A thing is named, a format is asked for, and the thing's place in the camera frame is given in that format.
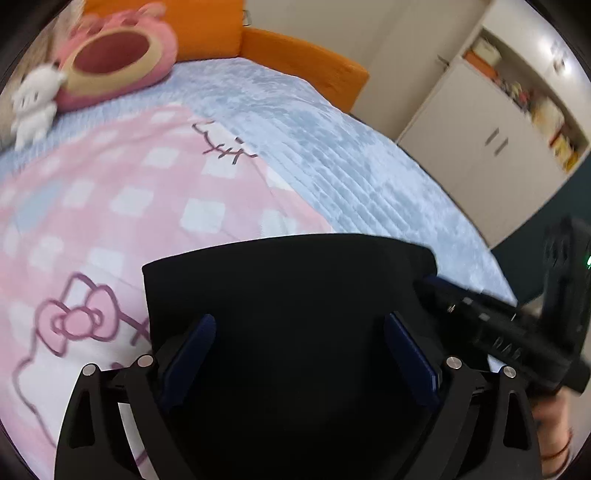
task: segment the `metal screw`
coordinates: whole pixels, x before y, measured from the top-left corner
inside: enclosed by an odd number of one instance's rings
[[[96,372],[96,365],[95,364],[88,364],[85,365],[82,369],[82,375],[85,377],[91,376],[94,372]]]
[[[446,363],[449,368],[453,368],[454,370],[458,370],[462,366],[462,361],[455,356],[449,357]]]
[[[503,373],[509,378],[515,378],[517,376],[515,368],[509,367],[508,365],[503,368]]]
[[[154,359],[152,358],[151,355],[142,355],[141,357],[138,358],[138,365],[143,368],[149,367],[153,363],[154,363]]]

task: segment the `white plush toy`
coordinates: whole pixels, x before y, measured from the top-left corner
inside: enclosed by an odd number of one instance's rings
[[[57,112],[53,99],[65,81],[66,74],[49,64],[38,66],[25,77],[12,95],[16,119],[11,131],[17,135],[14,150],[21,151],[46,137]]]

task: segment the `white wardrobe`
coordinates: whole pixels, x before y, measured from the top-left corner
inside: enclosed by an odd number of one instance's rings
[[[555,78],[551,53],[544,48],[564,43],[559,34],[524,1],[497,0],[398,139],[494,247],[549,200],[572,171],[563,171],[526,114],[463,59],[482,35],[493,38],[504,61],[515,64],[564,111],[582,158],[591,138],[591,82],[572,55],[567,74]]]

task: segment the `cabinet handle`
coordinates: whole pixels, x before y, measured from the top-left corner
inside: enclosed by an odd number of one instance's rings
[[[497,128],[490,137],[488,137],[488,139],[486,139],[486,142],[484,143],[485,147],[488,147],[488,145],[491,144],[491,142],[495,139],[495,137],[499,134],[499,129]]]
[[[509,145],[509,138],[506,138],[501,146],[495,150],[495,156],[498,157],[499,153],[501,153],[507,145]]]

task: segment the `plush toy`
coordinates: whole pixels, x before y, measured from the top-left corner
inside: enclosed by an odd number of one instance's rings
[[[82,17],[56,57],[68,77],[56,97],[58,110],[85,108],[165,78],[178,52],[165,12],[164,4],[151,3],[104,18]]]
[[[47,136],[57,112],[53,99],[65,81],[66,74],[52,65],[38,66],[22,81],[12,96],[16,120],[11,131],[17,136],[16,151]]]

